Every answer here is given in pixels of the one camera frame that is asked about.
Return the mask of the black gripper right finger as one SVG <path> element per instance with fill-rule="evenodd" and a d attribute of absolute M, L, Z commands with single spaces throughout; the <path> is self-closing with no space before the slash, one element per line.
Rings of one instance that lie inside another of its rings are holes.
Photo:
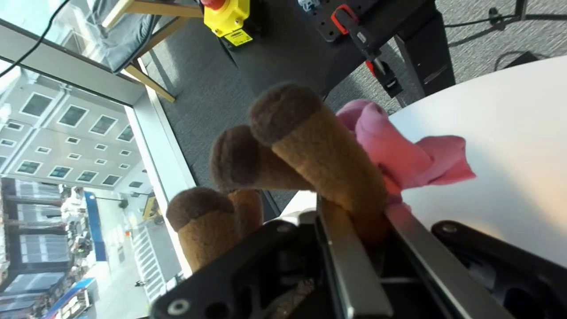
<path fill-rule="evenodd" d="M 427 284 L 459 319 L 512 319 L 404 204 L 390 208 L 386 218 Z"/>

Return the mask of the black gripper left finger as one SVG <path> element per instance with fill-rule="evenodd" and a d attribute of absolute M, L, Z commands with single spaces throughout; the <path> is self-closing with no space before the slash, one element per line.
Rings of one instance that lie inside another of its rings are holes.
<path fill-rule="evenodd" d="M 331 300 L 339 319 L 388 319 L 393 309 L 347 213 L 317 201 L 317 238 L 323 243 Z"/>

